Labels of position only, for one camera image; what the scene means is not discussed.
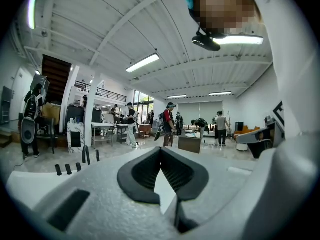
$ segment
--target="light fixture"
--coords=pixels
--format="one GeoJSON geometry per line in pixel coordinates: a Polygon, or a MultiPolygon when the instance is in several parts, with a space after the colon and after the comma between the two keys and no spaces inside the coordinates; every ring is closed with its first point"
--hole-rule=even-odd
{"type": "Polygon", "coordinates": [[[160,57],[159,57],[158,54],[156,54],[156,53],[152,54],[149,57],[146,57],[143,60],[137,62],[136,64],[128,67],[125,71],[131,73],[131,72],[133,72],[133,71],[135,71],[137,69],[140,69],[140,68],[144,67],[145,65],[148,65],[148,64],[150,64],[152,62],[155,62],[155,61],[157,61],[159,59],[160,59],[160,57]]]}
{"type": "Polygon", "coordinates": [[[28,25],[29,28],[34,30],[36,27],[35,23],[35,7],[36,7],[36,0],[29,0],[28,6],[28,25]]]}
{"type": "Polygon", "coordinates": [[[187,95],[176,95],[176,96],[168,96],[168,99],[174,99],[174,98],[185,98],[187,95]]]}
{"type": "Polygon", "coordinates": [[[213,93],[209,93],[209,96],[228,95],[228,94],[231,94],[231,91],[213,92],[213,93]]]}
{"type": "Polygon", "coordinates": [[[213,41],[218,45],[261,45],[264,42],[262,36],[257,35],[228,35],[223,39],[214,38],[213,41]]]}

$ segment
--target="white ceiling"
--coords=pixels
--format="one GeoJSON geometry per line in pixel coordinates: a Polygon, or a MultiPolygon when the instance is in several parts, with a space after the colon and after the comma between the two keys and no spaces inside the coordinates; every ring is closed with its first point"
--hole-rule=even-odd
{"type": "Polygon", "coordinates": [[[37,0],[36,26],[30,31],[26,10],[16,25],[20,40],[41,63],[41,54],[99,70],[125,87],[155,98],[186,94],[203,97],[232,91],[236,96],[269,67],[272,52],[263,24],[238,33],[264,37],[262,45],[225,45],[209,52],[192,44],[197,24],[185,0],[37,0]],[[126,72],[130,63],[156,52],[160,60],[126,72]]]}

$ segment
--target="person in gray shirt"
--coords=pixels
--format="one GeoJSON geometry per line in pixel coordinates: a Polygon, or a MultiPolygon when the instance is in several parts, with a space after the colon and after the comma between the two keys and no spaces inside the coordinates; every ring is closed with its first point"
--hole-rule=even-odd
{"type": "Polygon", "coordinates": [[[223,112],[219,111],[217,113],[218,117],[216,119],[216,124],[218,126],[218,134],[219,134],[219,146],[221,146],[221,138],[222,138],[222,146],[226,146],[226,136],[227,136],[227,128],[230,128],[227,118],[223,116],[223,112]]]}

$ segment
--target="gray roller blind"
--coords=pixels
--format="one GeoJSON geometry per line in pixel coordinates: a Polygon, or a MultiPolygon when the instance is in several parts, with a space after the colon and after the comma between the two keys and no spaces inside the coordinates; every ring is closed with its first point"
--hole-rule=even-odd
{"type": "Polygon", "coordinates": [[[184,125],[186,126],[191,125],[191,120],[199,119],[199,103],[178,104],[178,111],[183,117],[184,125]]]}
{"type": "Polygon", "coordinates": [[[222,101],[200,103],[200,117],[210,125],[212,119],[216,117],[218,111],[222,111],[222,101]]]}

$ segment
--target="railing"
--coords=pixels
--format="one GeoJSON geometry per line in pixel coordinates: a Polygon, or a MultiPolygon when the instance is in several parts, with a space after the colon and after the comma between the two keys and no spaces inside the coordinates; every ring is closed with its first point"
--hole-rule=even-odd
{"type": "MultiPolygon", "coordinates": [[[[81,92],[90,92],[91,89],[91,85],[84,83],[84,82],[79,82],[79,81],[75,81],[75,87],[77,87],[77,89],[81,92]]],[[[101,88],[97,88],[95,95],[101,96],[101,97],[105,97],[105,98],[109,98],[112,100],[117,100],[120,102],[127,102],[127,97],[123,96],[121,94],[117,94],[114,93],[112,91],[108,91],[105,89],[101,89],[101,88]]]]}

